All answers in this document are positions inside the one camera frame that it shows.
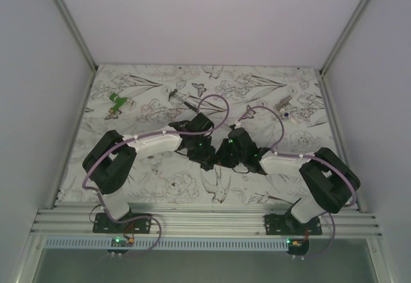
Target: green object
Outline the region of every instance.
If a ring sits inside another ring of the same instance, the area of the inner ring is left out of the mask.
[[[110,95],[110,100],[113,101],[113,102],[115,102],[115,105],[114,105],[114,106],[110,109],[110,111],[109,111],[111,114],[114,114],[114,113],[116,113],[116,112],[118,111],[118,109],[119,109],[122,105],[124,105],[124,104],[127,102],[128,98],[126,98],[126,97],[121,98],[121,97],[119,97],[115,92],[113,92],[113,93]]]

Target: green toy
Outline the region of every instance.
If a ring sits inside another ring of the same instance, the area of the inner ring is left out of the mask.
[[[121,98],[115,92],[110,95],[110,100],[115,103],[115,105],[109,110],[110,114],[120,114],[119,108],[124,105],[126,102],[133,104],[133,101],[129,98]]]

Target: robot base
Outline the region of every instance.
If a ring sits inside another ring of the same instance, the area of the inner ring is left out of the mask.
[[[305,236],[306,230],[309,235],[322,235],[318,217],[302,224],[287,214],[267,214],[264,216],[264,223],[267,235]]]

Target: glass panel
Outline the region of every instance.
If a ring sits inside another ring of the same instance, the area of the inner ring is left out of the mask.
[[[319,251],[325,240],[311,240]],[[366,241],[336,240],[323,256],[301,261],[284,252],[153,251],[110,258],[101,250],[43,251],[34,282],[377,282]]]

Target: white wall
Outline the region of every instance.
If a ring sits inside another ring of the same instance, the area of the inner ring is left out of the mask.
[[[328,75],[350,161],[411,277],[411,0],[372,0]]]
[[[96,62],[320,69],[360,0],[65,0]]]
[[[0,0],[0,282],[46,206],[90,74],[52,0]]]

